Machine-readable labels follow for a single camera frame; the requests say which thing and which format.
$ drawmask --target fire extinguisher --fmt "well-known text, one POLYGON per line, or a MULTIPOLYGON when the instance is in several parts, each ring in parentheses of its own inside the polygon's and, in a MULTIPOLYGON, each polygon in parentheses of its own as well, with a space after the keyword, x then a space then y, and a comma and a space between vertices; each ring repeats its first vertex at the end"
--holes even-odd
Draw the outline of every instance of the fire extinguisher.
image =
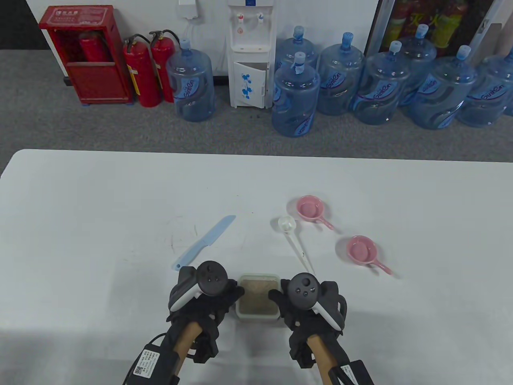
POLYGON ((125 40, 123 54, 135 93, 139 96, 139 103, 143 107, 155 107, 161 102, 161 94, 153 71, 150 50, 143 42, 136 41, 136 37, 140 37, 150 44, 150 40, 136 33, 125 40))
POLYGON ((169 78, 167 76, 166 63, 168 59, 176 52, 173 40, 169 37, 165 37, 164 33, 168 32, 174 36, 176 41, 179 43, 180 40, 176 33, 169 29, 163 31, 151 31, 153 40, 151 41, 151 55, 157 68, 157 74, 159 75, 162 92, 164 94, 164 100, 169 103, 173 103, 173 89, 169 84, 169 78))
POLYGON ((88 62, 112 62, 107 44, 99 32, 81 33, 78 41, 88 62))

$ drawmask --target plastic knife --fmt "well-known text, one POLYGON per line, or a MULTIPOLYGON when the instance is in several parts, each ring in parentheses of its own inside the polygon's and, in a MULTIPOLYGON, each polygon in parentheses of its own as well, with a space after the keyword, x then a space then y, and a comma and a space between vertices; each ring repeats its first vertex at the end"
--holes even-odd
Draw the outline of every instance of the plastic knife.
POLYGON ((221 236, 222 233, 236 218, 235 215, 228 215, 221 219, 210 231, 196 242, 189 250, 183 253, 173 264, 173 270, 179 271, 183 266, 188 266, 194 258, 198 256, 201 250, 212 244, 221 236))

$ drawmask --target wooden handle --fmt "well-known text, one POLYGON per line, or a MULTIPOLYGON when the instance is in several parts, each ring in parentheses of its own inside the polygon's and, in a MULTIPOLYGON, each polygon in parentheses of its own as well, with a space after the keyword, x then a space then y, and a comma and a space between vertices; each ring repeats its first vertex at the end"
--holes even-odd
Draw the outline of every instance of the wooden handle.
POLYGON ((180 356, 180 362, 178 363, 174 373, 175 376, 178 376, 178 373, 180 372, 180 369, 182 368, 182 365, 187 358, 187 353, 189 353, 189 349, 191 348, 192 343, 196 337, 201 334, 202 331, 203 329, 201 329, 200 324, 197 322, 191 322, 185 327, 184 331, 180 334, 180 337, 178 337, 178 341, 176 342, 176 345, 173 349, 180 356))
POLYGON ((335 357, 329 352, 328 348, 317 334, 309 337, 306 343, 310 349, 312 349, 312 353, 315 356, 323 385, 332 385, 328 372, 331 368, 338 366, 335 357))

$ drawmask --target fire extinguisher cabinet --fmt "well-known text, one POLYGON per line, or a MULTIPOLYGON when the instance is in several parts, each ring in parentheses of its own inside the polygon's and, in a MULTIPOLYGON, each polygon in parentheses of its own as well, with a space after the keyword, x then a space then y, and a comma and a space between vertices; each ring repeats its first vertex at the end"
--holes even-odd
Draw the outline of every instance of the fire extinguisher cabinet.
POLYGON ((83 104, 133 103, 112 5, 51 6, 46 29, 83 104))

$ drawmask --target water dispenser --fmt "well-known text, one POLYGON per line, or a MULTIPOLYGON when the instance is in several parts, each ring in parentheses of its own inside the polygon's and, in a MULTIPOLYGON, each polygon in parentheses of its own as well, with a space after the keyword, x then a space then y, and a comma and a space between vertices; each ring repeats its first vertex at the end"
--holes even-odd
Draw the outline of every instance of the water dispenser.
POLYGON ((270 108, 276 47, 274 0, 227 2, 230 104, 270 108))

